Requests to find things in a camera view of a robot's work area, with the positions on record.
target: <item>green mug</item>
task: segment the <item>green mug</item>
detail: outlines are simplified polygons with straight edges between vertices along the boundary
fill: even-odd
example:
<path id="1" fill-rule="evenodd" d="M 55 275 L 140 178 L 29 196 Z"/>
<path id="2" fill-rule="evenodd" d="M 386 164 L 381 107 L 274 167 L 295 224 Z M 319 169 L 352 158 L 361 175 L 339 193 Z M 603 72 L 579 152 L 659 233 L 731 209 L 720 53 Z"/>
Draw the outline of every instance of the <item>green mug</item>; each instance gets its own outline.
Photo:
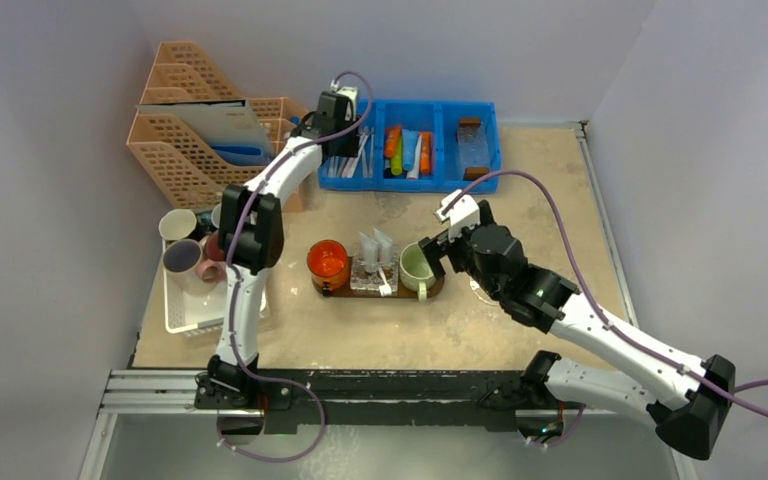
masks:
<path id="1" fill-rule="evenodd" d="M 420 302 L 428 299 L 428 289 L 437 279 L 422 249 L 416 243 L 405 247 L 399 256 L 399 280 L 408 290 L 416 292 Z"/>

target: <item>orange glass cup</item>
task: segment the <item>orange glass cup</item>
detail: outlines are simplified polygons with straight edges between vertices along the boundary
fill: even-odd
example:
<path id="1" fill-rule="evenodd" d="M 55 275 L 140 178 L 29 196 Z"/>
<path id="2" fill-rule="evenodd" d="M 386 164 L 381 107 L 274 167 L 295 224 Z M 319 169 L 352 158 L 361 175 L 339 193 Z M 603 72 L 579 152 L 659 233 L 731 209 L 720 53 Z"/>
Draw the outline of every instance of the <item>orange glass cup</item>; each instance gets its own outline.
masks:
<path id="1" fill-rule="evenodd" d="M 326 297 L 342 287 L 349 280 L 349 255 L 346 249 L 334 240 L 322 240 L 307 252 L 307 268 L 313 283 Z"/>

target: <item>blue tray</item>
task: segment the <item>blue tray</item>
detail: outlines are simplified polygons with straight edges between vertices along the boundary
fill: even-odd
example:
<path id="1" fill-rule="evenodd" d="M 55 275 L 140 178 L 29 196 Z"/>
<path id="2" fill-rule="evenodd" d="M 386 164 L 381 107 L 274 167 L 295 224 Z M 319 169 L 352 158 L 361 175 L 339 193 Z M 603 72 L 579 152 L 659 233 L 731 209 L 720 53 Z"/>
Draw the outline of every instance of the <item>blue tray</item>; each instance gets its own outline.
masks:
<path id="1" fill-rule="evenodd" d="M 366 109 L 366 100 L 358 102 L 358 111 Z M 502 168 L 499 149 L 499 129 L 496 125 L 496 107 L 492 103 L 430 102 L 423 100 L 376 100 L 364 126 L 375 129 L 372 178 L 363 178 L 363 168 L 357 166 L 352 178 L 327 176 L 325 163 L 319 169 L 319 185 L 332 190 L 377 190 L 385 192 L 442 192 L 449 193 L 469 185 L 458 171 L 458 143 L 456 133 L 461 117 L 478 117 L 486 128 L 490 149 L 490 171 Z M 418 180 L 384 178 L 384 132 L 391 126 L 401 125 L 412 130 L 433 132 L 434 148 L 431 175 L 420 175 Z M 474 193 L 493 193 L 499 179 L 488 180 L 476 187 Z"/>

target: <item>tabletop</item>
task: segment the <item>tabletop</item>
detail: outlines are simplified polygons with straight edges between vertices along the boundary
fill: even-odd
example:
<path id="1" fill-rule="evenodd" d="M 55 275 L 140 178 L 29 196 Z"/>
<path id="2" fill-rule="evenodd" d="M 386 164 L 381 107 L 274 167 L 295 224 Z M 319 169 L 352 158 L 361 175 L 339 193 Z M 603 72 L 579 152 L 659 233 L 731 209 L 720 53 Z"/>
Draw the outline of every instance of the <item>tabletop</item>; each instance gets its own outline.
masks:
<path id="1" fill-rule="evenodd" d="M 555 198 L 585 279 L 599 303 L 625 318 L 615 266 L 605 240 L 587 166 L 572 128 L 500 128 L 505 168 L 528 171 Z M 311 285 L 310 246 L 331 238 L 344 245 L 373 227 L 399 245 L 443 227 L 433 212 L 444 194 L 334 192 L 305 185 L 305 211 L 284 217 L 285 247 L 267 282 L 269 315 L 260 322 L 260 367 L 334 369 L 520 370 L 537 350 L 596 367 L 584 349 L 526 328 L 480 295 L 466 274 L 446 264 L 446 283 L 426 303 L 381 298 L 323 298 Z M 487 198 L 497 223 L 518 238 L 529 261 L 574 280 L 554 217 L 540 191 L 519 177 L 502 177 Z M 204 368 L 218 332 L 173 335 L 164 327 L 158 269 L 133 358 L 141 368 Z"/>

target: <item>white basket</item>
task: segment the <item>white basket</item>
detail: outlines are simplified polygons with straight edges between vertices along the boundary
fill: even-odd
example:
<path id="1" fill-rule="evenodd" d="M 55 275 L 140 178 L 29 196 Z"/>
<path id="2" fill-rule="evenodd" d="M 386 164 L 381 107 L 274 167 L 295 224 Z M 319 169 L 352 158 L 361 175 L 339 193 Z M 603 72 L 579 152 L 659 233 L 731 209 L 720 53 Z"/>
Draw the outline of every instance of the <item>white basket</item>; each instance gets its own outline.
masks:
<path id="1" fill-rule="evenodd" d="M 166 331 L 187 336 L 220 330 L 225 319 L 228 282 L 222 280 L 205 295 L 190 295 L 169 279 L 163 270 L 163 298 L 166 305 Z M 260 318 L 269 314 L 266 292 L 260 302 Z"/>

